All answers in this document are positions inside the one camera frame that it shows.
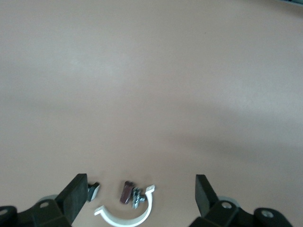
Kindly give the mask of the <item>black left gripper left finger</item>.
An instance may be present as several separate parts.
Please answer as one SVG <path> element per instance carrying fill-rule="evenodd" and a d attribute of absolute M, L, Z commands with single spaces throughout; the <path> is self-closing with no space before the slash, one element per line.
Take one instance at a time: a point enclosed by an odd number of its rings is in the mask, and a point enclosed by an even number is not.
<path fill-rule="evenodd" d="M 14 206 L 1 206 L 2 227 L 70 227 L 88 197 L 88 178 L 78 174 L 54 199 L 44 199 L 18 213 Z"/>

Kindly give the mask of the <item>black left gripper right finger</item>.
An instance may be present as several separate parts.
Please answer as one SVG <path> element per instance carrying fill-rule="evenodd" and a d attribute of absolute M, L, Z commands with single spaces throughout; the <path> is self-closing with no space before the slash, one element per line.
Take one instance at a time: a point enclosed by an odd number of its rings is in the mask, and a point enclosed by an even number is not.
<path fill-rule="evenodd" d="M 200 212 L 192 227 L 289 227 L 290 222 L 279 211 L 257 208 L 253 214 L 235 202 L 220 199 L 205 175 L 196 175 L 195 200 Z"/>

